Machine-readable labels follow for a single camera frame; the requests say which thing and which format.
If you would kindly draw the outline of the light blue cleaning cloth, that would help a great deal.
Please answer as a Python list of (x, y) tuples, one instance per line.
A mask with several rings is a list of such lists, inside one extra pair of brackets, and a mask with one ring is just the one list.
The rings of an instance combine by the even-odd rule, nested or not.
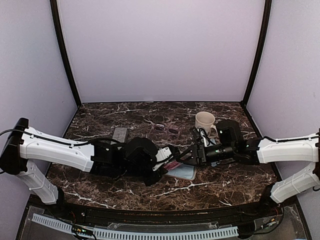
[(169, 176), (191, 180), (194, 177), (195, 168), (190, 165), (180, 165), (173, 170), (169, 170), (167, 174)]

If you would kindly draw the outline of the pink glasses case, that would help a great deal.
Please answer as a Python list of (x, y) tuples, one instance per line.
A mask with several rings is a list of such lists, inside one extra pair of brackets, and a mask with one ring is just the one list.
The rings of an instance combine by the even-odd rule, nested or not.
[(170, 167), (166, 173), (166, 176), (192, 181), (195, 179), (196, 173), (197, 169), (195, 166), (180, 163), (179, 165)]

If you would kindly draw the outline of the pink frame sunglasses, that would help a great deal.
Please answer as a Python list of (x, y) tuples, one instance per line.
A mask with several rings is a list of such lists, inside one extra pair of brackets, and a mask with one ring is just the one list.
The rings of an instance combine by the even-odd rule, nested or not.
[(166, 165), (164, 166), (164, 168), (165, 168), (167, 171), (170, 171), (170, 170), (174, 170), (175, 168), (177, 168), (177, 167), (179, 167), (179, 166), (181, 166), (181, 165), (182, 165), (181, 162), (172, 161), (172, 162), (166, 164)]

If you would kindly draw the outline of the grey glasses case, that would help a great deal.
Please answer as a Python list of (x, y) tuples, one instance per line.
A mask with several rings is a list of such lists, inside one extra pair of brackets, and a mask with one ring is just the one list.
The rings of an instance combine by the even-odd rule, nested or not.
[(116, 127), (113, 131), (112, 138), (121, 143), (124, 143), (128, 136), (128, 129), (126, 127)]

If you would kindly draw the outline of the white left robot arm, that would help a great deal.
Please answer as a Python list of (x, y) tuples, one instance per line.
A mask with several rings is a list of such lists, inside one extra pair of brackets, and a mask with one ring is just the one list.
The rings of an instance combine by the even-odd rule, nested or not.
[(89, 141), (56, 137), (30, 127), (27, 118), (20, 118), (5, 133), (9, 136), (0, 155), (1, 170), (19, 177), (60, 218), (67, 218), (71, 208), (64, 202), (63, 190), (45, 177), (35, 160), (113, 179), (135, 176), (151, 186), (168, 172), (165, 164), (180, 153), (175, 146), (158, 148), (144, 137), (135, 137), (127, 143), (108, 137)]

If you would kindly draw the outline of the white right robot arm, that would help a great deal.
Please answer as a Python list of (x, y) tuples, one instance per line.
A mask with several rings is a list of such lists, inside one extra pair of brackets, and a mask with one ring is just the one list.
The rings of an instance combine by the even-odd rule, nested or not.
[(216, 125), (220, 143), (205, 146), (203, 135), (191, 128), (194, 143), (176, 160), (180, 163), (205, 167), (214, 162), (233, 159), (243, 165), (260, 165), (274, 162), (308, 162), (292, 176), (268, 185), (255, 205), (255, 213), (266, 217), (275, 206), (320, 184), (320, 134), (273, 139), (267, 136), (245, 140), (237, 121), (227, 119)]

